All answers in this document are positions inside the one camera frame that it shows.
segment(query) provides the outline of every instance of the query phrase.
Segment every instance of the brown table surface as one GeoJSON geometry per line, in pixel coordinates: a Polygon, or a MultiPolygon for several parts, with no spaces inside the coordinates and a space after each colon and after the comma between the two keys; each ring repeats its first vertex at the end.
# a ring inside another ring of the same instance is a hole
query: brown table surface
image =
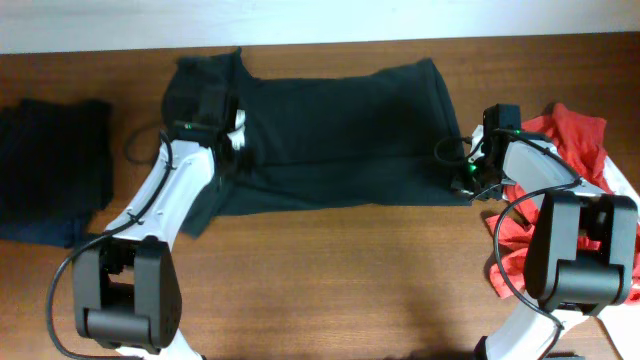
{"type": "MultiPolygon", "coordinates": [[[[100,98],[114,105],[115,199],[100,231],[149,172],[122,152],[134,129],[160,118],[160,99],[184,55],[232,48],[0,56],[0,104],[22,97],[55,102],[100,98]]],[[[497,103],[520,104],[524,119],[560,101],[606,118],[605,146],[640,188],[640,34],[476,38],[246,47],[258,77],[335,78],[432,57],[463,134],[497,103]]],[[[153,131],[134,147],[158,146],[153,131]]],[[[173,251],[183,297],[180,328],[209,359],[366,359],[470,350],[496,330],[516,301],[501,301],[485,273],[492,253],[483,216],[504,204],[381,207],[271,213],[216,219],[173,251]]],[[[66,250],[0,242],[0,359],[57,359],[45,329],[44,297],[66,250]]],[[[55,320],[63,342],[113,354],[73,328],[71,284],[60,284],[55,320]]],[[[589,320],[557,350],[616,358],[589,320]]]]}

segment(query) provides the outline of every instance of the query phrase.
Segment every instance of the robotic arm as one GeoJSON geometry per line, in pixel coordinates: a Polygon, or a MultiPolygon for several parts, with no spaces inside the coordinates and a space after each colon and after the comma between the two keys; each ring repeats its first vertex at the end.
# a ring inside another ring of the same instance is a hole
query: robotic arm
{"type": "MultiPolygon", "coordinates": [[[[238,111],[236,117],[244,119],[244,113],[238,111]]],[[[498,105],[485,111],[484,120],[482,135],[475,139],[476,147],[483,143],[482,151],[465,159],[468,168],[453,184],[457,190],[482,193],[485,199],[501,198],[504,184],[517,182],[533,192],[573,180],[574,174],[540,151],[557,154],[548,139],[521,134],[519,110],[516,113],[512,107],[498,105]],[[496,137],[498,130],[525,136],[527,141],[496,137]]],[[[177,124],[185,131],[194,127],[177,124]]],[[[171,142],[173,161],[169,161],[169,148],[161,149],[142,188],[107,231],[131,221],[132,214],[146,207],[145,215],[74,262],[78,333],[125,356],[204,358],[178,330],[182,300],[170,251],[196,196],[216,170],[220,172],[214,154],[224,151],[197,140],[206,136],[184,136],[191,133],[178,132],[178,140],[171,142]],[[169,176],[153,198],[170,163],[169,176]],[[125,269],[133,270],[133,284],[110,280],[110,275],[125,269]]],[[[607,305],[621,303],[629,293],[635,204],[626,197],[603,194],[585,181],[571,193],[548,193],[544,201],[542,198],[533,199],[541,212],[526,264],[525,296],[555,316],[564,329],[557,333],[553,321],[520,303],[497,332],[480,341],[477,359],[537,359],[559,336],[607,305]],[[595,254],[577,251],[578,231],[602,241],[602,250],[595,254]]]]}

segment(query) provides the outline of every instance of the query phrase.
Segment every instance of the white wall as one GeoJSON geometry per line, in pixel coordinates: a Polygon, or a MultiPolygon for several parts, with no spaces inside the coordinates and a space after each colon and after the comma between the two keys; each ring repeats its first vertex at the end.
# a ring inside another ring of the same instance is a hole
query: white wall
{"type": "Polygon", "coordinates": [[[640,30],[640,0],[0,0],[0,53],[640,30]]]}

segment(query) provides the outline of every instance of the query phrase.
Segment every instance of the red fabric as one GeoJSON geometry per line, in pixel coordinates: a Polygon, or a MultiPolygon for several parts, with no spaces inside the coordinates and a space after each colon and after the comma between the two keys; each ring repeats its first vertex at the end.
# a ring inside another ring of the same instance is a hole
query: red fabric
{"type": "MultiPolygon", "coordinates": [[[[551,115],[544,115],[529,120],[522,124],[526,131],[541,132],[553,140],[558,148],[560,156],[571,165],[582,177],[590,183],[600,187],[608,193],[611,189],[603,177],[604,160],[607,151],[604,149],[604,129],[606,120],[593,118],[569,111],[564,105],[556,104],[551,115]]],[[[509,201],[513,201],[522,195],[524,190],[516,185],[505,189],[509,201]]],[[[538,219],[538,208],[532,200],[527,200],[516,207],[516,210],[530,223],[535,224],[538,219]]],[[[487,225],[493,234],[498,216],[486,219],[487,225]]],[[[524,260],[534,225],[521,226],[511,218],[506,218],[500,227],[500,244],[508,247],[513,252],[502,257],[509,279],[516,288],[524,287],[524,260]]],[[[600,243],[591,241],[587,237],[578,239],[580,249],[596,250],[600,243]]],[[[640,303],[640,227],[636,232],[636,258],[633,269],[633,287],[627,303],[640,303]]],[[[498,296],[506,298],[511,295],[511,290],[502,280],[497,265],[493,265],[489,271],[491,284],[496,289],[498,296]]]]}

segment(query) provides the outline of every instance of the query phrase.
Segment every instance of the garment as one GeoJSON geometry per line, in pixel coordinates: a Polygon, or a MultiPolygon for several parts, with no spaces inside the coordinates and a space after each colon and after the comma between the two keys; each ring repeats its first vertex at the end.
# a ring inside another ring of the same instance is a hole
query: garment
{"type": "Polygon", "coordinates": [[[97,100],[3,109],[0,238],[69,247],[82,237],[113,196],[110,113],[97,100]]]}
{"type": "MultiPolygon", "coordinates": [[[[198,236],[217,215],[468,205],[450,191],[452,170],[433,158],[436,142],[459,129],[431,60],[346,79],[261,80],[239,51],[182,59],[163,100],[167,126],[219,109],[207,103],[220,89],[246,114],[243,163],[203,189],[183,232],[198,236]]],[[[461,145],[444,155],[462,155],[461,145]]]]}
{"type": "MultiPolygon", "coordinates": [[[[582,177],[604,191],[612,193],[605,177],[605,164],[608,159],[607,151],[603,146],[605,127],[604,119],[580,115],[569,111],[562,104],[556,104],[551,115],[540,116],[522,124],[522,128],[526,131],[541,132],[550,137],[558,148],[558,154],[582,177]]],[[[525,195],[525,192],[516,185],[507,187],[505,195],[509,201],[514,201],[525,195]]],[[[527,200],[516,209],[525,217],[529,225],[523,227],[507,217],[500,228],[499,240],[501,245],[513,251],[502,257],[502,264],[509,279],[516,288],[523,288],[524,263],[538,218],[538,208],[532,200],[527,200]]],[[[486,219],[492,233],[497,219],[498,216],[486,219]]],[[[598,247],[598,242],[591,241],[585,236],[578,239],[580,249],[597,250],[598,247]]],[[[640,303],[640,227],[636,235],[636,260],[632,276],[634,285],[627,303],[640,303]]],[[[497,265],[491,267],[489,278],[501,298],[512,295],[497,265]]]]}

